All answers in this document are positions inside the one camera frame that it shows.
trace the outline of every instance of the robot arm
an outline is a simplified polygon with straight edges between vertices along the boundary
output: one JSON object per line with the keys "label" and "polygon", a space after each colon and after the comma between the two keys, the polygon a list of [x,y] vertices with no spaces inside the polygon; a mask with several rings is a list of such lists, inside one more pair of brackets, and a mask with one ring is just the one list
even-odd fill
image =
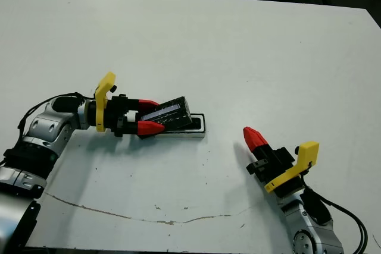
{"label": "robot arm", "polygon": [[265,183],[267,192],[274,192],[278,206],[286,216],[292,235],[294,254],[343,254],[341,242],[333,232],[333,220],[325,204],[348,214],[360,228],[361,241],[354,253],[364,253],[367,231],[364,224],[351,212],[323,198],[304,182],[304,175],[316,164],[318,143],[308,142],[295,149],[298,162],[286,150],[273,150],[256,130],[243,129],[246,144],[257,161],[247,170]]}
{"label": "robot arm", "polygon": [[30,109],[21,120],[20,137],[12,149],[5,151],[0,163],[0,254],[17,253],[28,241],[40,210],[35,199],[41,197],[49,173],[75,130],[86,130],[89,126],[96,126],[98,131],[109,128],[118,137],[164,130],[163,125],[152,121],[128,121],[129,110],[148,112],[158,104],[129,99],[126,95],[106,100],[105,94],[116,87],[113,80],[107,80],[110,74],[105,79],[95,92],[95,100],[78,93],[50,99],[25,134],[27,116],[46,101]]}

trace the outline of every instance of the red fingertip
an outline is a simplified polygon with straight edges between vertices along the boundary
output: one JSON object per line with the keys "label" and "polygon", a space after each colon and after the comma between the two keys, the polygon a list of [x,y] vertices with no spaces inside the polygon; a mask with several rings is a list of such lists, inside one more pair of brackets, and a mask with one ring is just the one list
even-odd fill
{"label": "red fingertip", "polygon": [[139,111],[149,111],[150,109],[154,109],[159,104],[154,101],[146,101],[144,99],[139,100]]}
{"label": "red fingertip", "polygon": [[164,131],[165,127],[153,121],[138,121],[138,135],[152,135]]}
{"label": "red fingertip", "polygon": [[268,144],[261,133],[251,127],[245,127],[243,129],[243,136],[251,152],[258,146]]}

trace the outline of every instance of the yellow gripper bracket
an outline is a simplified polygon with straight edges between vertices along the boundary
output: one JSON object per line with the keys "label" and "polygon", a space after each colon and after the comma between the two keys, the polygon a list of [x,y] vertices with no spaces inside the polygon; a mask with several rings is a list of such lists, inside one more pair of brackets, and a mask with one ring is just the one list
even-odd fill
{"label": "yellow gripper bracket", "polygon": [[301,172],[309,169],[316,164],[317,152],[319,150],[319,143],[309,141],[299,146],[298,160],[292,168],[286,170],[282,175],[279,175],[271,182],[266,184],[264,188],[268,193],[279,187],[281,184],[298,176]]}
{"label": "yellow gripper bracket", "polygon": [[96,114],[95,123],[96,130],[99,132],[104,132],[106,129],[103,125],[104,110],[107,105],[107,92],[113,88],[115,83],[115,74],[108,72],[107,75],[99,82],[98,87],[95,90],[95,103],[96,103]]}

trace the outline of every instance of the black box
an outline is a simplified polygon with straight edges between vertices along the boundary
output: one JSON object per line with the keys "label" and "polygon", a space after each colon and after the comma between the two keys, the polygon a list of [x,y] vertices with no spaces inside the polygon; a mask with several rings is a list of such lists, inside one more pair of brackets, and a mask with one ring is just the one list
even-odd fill
{"label": "black box", "polygon": [[204,138],[207,133],[205,126],[205,115],[202,113],[191,113],[192,123],[181,128],[164,131],[156,137],[179,137],[179,138]]}
{"label": "black box", "polygon": [[165,131],[192,123],[191,113],[184,96],[160,104],[148,114],[137,114],[137,116],[137,120],[149,120],[164,125]]}

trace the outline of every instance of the white table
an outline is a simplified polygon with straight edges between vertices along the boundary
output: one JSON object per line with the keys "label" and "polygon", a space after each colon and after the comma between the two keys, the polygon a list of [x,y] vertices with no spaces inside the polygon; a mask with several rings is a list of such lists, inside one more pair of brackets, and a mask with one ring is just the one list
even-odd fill
{"label": "white table", "polygon": [[[1,150],[34,104],[186,96],[207,136],[77,131],[49,176],[29,246],[290,253],[274,197],[245,170],[251,126],[273,148],[320,142],[307,182],[357,214],[379,251],[381,30],[367,11],[248,0],[0,0]],[[346,252],[355,222],[331,209]]]}

